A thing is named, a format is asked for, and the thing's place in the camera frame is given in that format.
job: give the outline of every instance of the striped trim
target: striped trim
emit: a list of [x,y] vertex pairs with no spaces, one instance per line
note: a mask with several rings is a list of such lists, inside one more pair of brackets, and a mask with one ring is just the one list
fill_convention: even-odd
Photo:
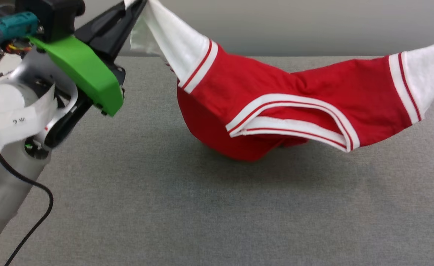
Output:
[[347,117],[335,106],[313,98],[291,94],[266,94],[249,103],[235,118],[226,125],[231,137],[239,135],[252,120],[263,111],[276,107],[313,108],[328,113],[337,123],[344,136],[343,146],[347,152],[360,147],[360,140]]
[[401,99],[401,102],[408,113],[411,123],[415,124],[421,121],[423,117],[419,111],[416,101],[413,98],[413,93],[408,86],[405,65],[404,52],[389,56],[389,66],[394,87],[396,88],[399,98]]
[[217,57],[218,45],[212,40],[208,43],[207,53],[200,64],[186,81],[181,81],[179,84],[179,87],[189,94],[202,81]]
[[278,134],[295,136],[326,143],[342,151],[348,151],[343,135],[322,128],[315,123],[293,119],[258,116],[237,135]]
[[175,72],[174,72],[174,69],[171,67],[171,65],[170,65],[169,63],[166,63],[166,66],[169,67],[169,69],[171,70],[171,72],[175,73]]

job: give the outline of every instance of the folded garment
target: folded garment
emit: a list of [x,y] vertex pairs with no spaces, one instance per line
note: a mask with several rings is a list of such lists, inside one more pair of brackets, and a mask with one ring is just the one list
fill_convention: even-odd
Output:
[[423,120],[434,100],[434,45],[288,73],[227,53],[148,0],[131,47],[165,60],[190,132],[235,160],[308,140],[350,152]]

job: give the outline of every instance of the teal connector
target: teal connector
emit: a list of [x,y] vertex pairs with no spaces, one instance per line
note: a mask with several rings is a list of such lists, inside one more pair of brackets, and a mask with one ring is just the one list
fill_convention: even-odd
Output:
[[36,35],[38,18],[31,12],[23,12],[0,18],[0,30],[5,41]]
[[0,45],[16,38],[26,38],[38,33],[38,18],[23,12],[0,18]]

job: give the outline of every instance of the green 3d-printed part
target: green 3d-printed part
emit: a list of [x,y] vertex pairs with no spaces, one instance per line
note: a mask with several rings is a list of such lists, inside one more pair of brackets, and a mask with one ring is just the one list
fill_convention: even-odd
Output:
[[31,43],[45,50],[90,99],[109,116],[123,106],[119,82],[94,51],[74,36],[46,44],[30,37]]

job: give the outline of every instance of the gray table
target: gray table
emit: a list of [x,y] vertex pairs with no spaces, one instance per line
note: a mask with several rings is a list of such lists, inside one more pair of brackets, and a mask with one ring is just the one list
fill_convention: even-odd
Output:
[[[348,58],[258,58],[287,71]],[[186,128],[158,58],[121,58],[126,106],[91,111],[40,181],[50,218],[16,266],[434,266],[434,104],[428,119],[344,154],[312,142],[257,163]],[[47,207],[36,189],[0,238],[0,265]]]

